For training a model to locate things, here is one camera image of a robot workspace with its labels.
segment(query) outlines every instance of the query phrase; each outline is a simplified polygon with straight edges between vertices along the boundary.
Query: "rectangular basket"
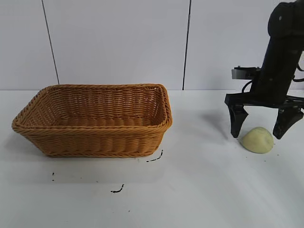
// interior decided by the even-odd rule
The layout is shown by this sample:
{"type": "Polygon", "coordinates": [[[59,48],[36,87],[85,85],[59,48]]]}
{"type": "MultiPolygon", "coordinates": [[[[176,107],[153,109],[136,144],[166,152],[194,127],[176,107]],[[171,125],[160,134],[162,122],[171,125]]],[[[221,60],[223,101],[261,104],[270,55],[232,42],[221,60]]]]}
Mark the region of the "rectangular basket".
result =
{"type": "Polygon", "coordinates": [[[143,157],[172,125],[162,85],[54,85],[41,90],[12,128],[51,157],[143,157]]]}

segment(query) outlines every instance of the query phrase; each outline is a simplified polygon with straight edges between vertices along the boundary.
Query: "black debris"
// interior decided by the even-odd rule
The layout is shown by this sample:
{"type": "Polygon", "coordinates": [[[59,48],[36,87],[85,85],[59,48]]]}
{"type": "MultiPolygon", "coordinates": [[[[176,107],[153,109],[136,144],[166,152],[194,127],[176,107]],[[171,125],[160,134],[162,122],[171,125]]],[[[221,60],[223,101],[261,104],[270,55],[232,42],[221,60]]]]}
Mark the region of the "black debris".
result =
{"type": "Polygon", "coordinates": [[[118,191],[111,191],[112,193],[119,193],[122,191],[122,189],[124,188],[124,184],[122,185],[122,187],[118,190],[118,191]]]}
{"type": "Polygon", "coordinates": [[[159,160],[162,157],[162,152],[163,152],[163,150],[161,150],[161,155],[159,156],[159,158],[156,158],[156,159],[153,159],[153,160],[147,161],[147,162],[153,162],[153,161],[159,160]]]}

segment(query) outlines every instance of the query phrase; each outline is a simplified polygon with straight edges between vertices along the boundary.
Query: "white tabletop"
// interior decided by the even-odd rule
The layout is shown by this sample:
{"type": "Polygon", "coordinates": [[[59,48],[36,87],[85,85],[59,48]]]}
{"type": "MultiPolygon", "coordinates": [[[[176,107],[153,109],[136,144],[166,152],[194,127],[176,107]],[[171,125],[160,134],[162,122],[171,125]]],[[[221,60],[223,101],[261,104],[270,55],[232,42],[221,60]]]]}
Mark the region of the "white tabletop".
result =
{"type": "MultiPolygon", "coordinates": [[[[304,122],[250,153],[229,133],[226,93],[170,91],[173,126],[150,157],[52,159],[10,127],[36,91],[0,91],[0,227],[302,228],[304,122]]],[[[272,131],[277,110],[246,109],[241,135],[272,131]]]]}

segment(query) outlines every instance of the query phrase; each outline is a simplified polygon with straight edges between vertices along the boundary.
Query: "peeled potato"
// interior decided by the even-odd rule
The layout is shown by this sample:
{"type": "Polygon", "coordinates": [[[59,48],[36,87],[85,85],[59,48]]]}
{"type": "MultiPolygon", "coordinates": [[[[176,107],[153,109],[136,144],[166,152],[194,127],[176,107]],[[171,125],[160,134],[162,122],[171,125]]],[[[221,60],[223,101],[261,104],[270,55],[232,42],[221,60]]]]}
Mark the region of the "peeled potato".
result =
{"type": "Polygon", "coordinates": [[[264,127],[256,127],[248,132],[241,144],[254,153],[268,153],[274,146],[272,134],[264,127]]]}

